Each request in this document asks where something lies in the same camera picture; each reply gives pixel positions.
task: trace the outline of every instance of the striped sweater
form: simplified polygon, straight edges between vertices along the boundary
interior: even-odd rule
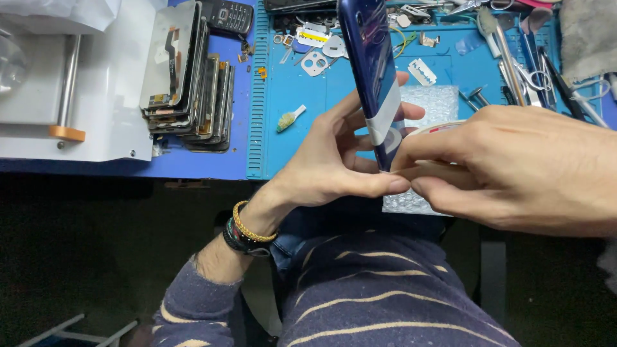
[[[434,243],[364,233],[308,240],[286,274],[279,346],[519,346],[465,294]],[[154,346],[233,346],[240,283],[201,277],[189,261],[155,315]]]

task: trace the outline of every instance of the sleeve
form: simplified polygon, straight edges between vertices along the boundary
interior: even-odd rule
[[[192,257],[167,288],[152,328],[155,347],[233,346],[228,315],[242,281],[208,281]]]

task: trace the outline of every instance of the hand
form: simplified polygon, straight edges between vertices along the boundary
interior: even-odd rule
[[[444,214],[511,231],[617,235],[616,134],[539,107],[488,106],[454,130],[406,137],[392,171]]]
[[[400,85],[409,79],[407,73],[397,76]],[[409,190],[408,180],[379,173],[374,160],[356,156],[358,151],[373,150],[368,135],[354,134],[366,127],[360,107],[354,90],[318,116],[295,155],[267,184],[269,188],[276,187],[285,201],[295,206],[320,206],[345,195],[375,198]],[[405,118],[424,116],[424,109],[416,105],[404,102],[403,109]]]

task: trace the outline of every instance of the black leather bracelet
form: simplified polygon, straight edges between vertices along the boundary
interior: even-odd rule
[[[223,239],[231,249],[242,252],[248,256],[269,257],[270,242],[254,241],[234,228],[234,220],[230,218],[225,225]]]

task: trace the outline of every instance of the yellow braided bracelet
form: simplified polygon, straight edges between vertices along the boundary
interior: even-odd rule
[[[238,228],[238,230],[240,230],[244,236],[250,238],[253,241],[258,241],[258,242],[270,242],[272,240],[274,240],[276,238],[276,236],[278,235],[278,230],[274,233],[274,235],[271,236],[259,236],[255,233],[250,232],[240,221],[240,215],[238,213],[238,208],[242,205],[247,204],[249,201],[245,200],[245,201],[240,201],[239,203],[237,203],[234,207],[233,207],[233,221],[236,224],[236,228]]]

